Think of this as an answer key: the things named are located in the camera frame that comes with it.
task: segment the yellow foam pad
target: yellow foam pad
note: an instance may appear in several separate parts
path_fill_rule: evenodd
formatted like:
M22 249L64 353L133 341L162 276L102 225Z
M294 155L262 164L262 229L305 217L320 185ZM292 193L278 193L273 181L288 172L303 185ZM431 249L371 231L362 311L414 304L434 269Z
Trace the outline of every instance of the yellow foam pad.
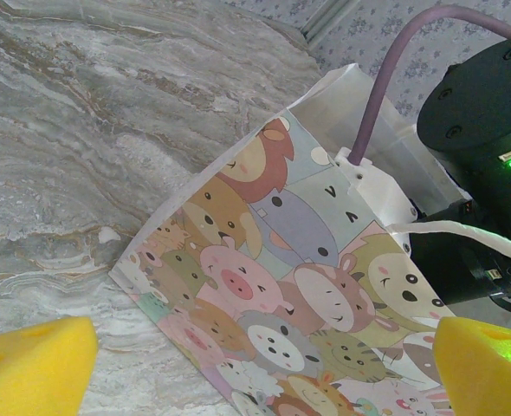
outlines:
M511 415L511 329L443 318L433 350L456 416Z
M0 335L0 416L76 415L98 341L89 318Z

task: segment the paper bag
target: paper bag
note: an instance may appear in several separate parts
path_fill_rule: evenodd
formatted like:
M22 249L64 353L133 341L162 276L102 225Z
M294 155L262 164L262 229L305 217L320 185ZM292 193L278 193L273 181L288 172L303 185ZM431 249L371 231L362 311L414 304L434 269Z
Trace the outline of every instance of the paper bag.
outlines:
M453 414L432 355L452 314L288 110L110 275L242 415Z

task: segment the purple tube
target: purple tube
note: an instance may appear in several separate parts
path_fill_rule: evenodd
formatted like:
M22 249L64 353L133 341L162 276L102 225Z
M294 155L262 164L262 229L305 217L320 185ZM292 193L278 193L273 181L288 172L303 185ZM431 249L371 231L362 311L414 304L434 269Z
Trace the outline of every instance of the purple tube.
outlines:
M373 128L375 127L375 122L377 121L378 111L385 98L386 87L388 87L394 68L404 52L405 47L410 39L425 24L444 17L452 17L465 22L474 23L497 35L511 39L511 25L482 14L480 11L468 9L467 7L455 5L435 6L413 17L398 34L390 49L388 49L383 64L377 74L377 79L371 90L369 101L367 102L367 107L365 108L363 119L359 126L358 137L353 144L352 151L348 155L348 161L352 163L352 165L358 166L364 157Z

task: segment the white rope handle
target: white rope handle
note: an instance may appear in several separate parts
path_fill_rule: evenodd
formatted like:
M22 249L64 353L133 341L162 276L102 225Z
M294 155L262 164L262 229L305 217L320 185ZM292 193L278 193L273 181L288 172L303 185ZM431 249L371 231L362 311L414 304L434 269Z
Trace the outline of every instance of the white rope handle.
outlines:
M511 258L511 240L505 237L481 230L479 228L470 227L468 225L459 224L455 221L431 221L429 223L413 223L413 224L393 224L386 229L391 234L428 234L431 232L449 232L473 238L475 241L482 243L493 250L499 251L506 257Z

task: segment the gray marble countertop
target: gray marble countertop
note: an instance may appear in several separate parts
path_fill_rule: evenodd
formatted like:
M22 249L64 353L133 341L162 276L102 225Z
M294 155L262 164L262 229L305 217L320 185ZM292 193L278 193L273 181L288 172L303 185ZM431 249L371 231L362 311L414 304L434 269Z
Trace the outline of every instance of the gray marble countertop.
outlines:
M236 414L107 272L319 77L295 42L215 3L0 0L0 333L90 316L81 414Z

